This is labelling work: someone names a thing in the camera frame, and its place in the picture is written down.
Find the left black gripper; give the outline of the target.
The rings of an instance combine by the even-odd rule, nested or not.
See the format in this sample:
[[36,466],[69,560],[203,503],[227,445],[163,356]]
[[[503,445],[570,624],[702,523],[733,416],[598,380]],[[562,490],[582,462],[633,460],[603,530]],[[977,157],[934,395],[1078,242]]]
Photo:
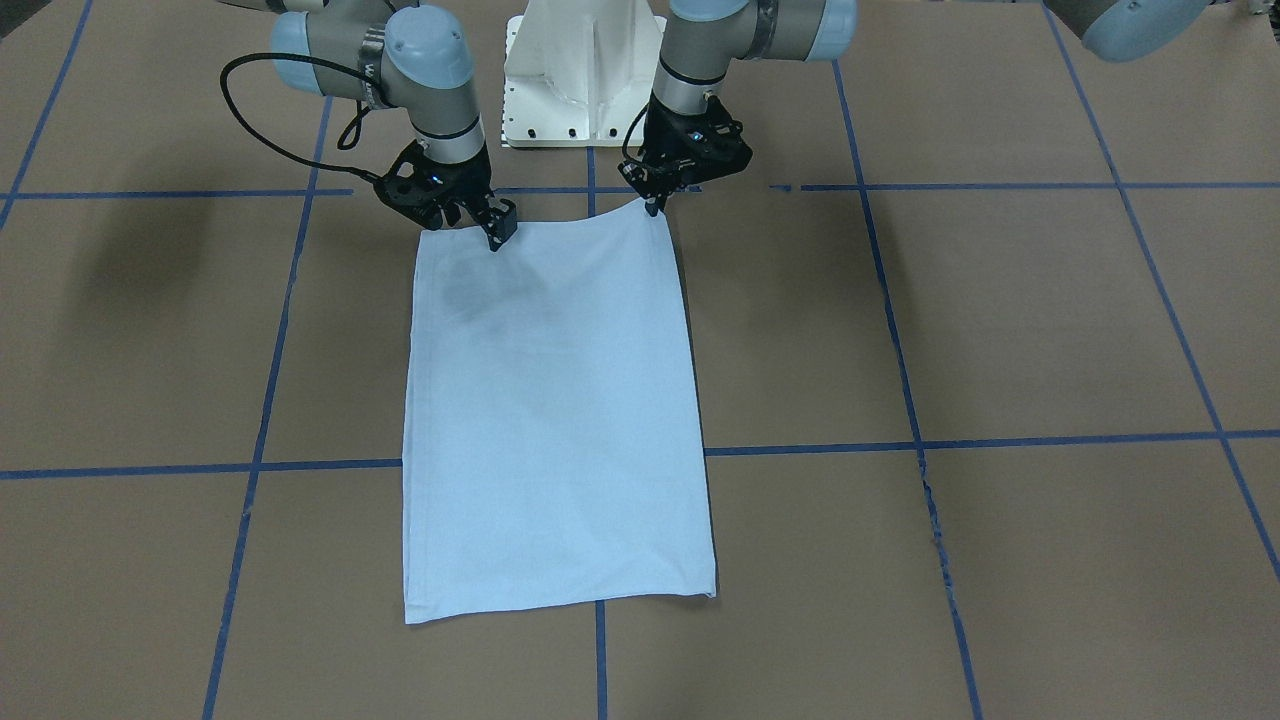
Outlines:
[[671,195],[737,174],[751,159],[742,123],[731,117],[718,95],[709,96],[704,113],[685,115],[653,94],[623,137],[620,174],[645,199],[646,214],[657,217]]

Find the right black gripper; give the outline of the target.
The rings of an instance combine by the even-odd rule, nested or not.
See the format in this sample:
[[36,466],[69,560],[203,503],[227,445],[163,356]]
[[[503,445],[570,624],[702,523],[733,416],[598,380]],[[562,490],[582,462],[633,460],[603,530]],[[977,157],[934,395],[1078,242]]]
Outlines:
[[484,228],[492,251],[499,251],[518,229],[518,209],[492,191],[488,147],[468,160],[448,164],[430,159],[424,146],[408,143],[376,179],[378,199],[424,229],[453,227],[466,211]]

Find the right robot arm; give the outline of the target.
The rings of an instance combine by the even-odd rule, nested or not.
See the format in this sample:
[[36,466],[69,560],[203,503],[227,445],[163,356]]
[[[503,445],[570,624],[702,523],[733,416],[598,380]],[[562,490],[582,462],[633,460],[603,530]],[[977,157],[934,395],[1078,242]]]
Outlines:
[[474,58],[460,20],[426,3],[276,4],[270,51],[282,81],[356,101],[365,111],[403,109],[413,140],[392,167],[369,176],[388,208],[428,231],[468,217],[492,251],[517,229],[516,206],[492,190]]

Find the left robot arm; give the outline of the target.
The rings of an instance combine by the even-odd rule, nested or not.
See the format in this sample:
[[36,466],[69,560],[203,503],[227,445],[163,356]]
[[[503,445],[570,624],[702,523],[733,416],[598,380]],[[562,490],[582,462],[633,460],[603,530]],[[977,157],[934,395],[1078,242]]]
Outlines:
[[[681,190],[742,172],[753,150],[721,100],[735,61],[832,61],[850,46],[855,1],[673,1],[650,97],[620,174],[649,215]],[[1046,9],[1098,59],[1147,56],[1184,32],[1203,1],[1048,1]]]

